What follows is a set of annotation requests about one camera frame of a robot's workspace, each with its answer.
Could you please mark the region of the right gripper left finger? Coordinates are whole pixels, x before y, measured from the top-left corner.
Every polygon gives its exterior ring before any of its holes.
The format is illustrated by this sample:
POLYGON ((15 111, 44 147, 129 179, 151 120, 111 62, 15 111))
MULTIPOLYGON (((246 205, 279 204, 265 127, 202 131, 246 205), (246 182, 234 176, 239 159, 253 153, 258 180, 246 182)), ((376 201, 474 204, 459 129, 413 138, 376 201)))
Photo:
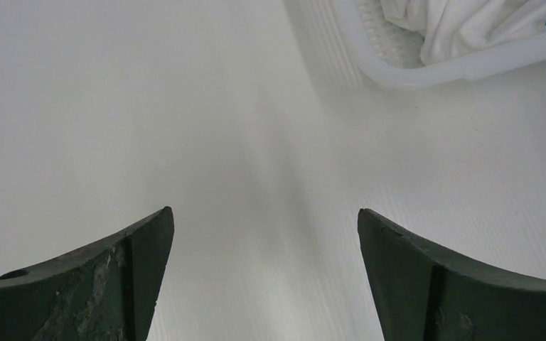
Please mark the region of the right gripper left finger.
POLYGON ((0 340, 145 340, 174 234, 165 207, 114 234, 0 276, 0 340))

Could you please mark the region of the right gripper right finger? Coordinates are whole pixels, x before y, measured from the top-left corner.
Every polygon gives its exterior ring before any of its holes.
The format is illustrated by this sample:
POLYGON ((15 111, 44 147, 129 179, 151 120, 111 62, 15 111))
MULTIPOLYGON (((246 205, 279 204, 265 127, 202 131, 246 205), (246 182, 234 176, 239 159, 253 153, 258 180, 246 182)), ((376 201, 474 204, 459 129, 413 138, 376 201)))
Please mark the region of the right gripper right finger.
POLYGON ((546 279, 477 261, 370 209, 358 236, 386 340, 546 340, 546 279))

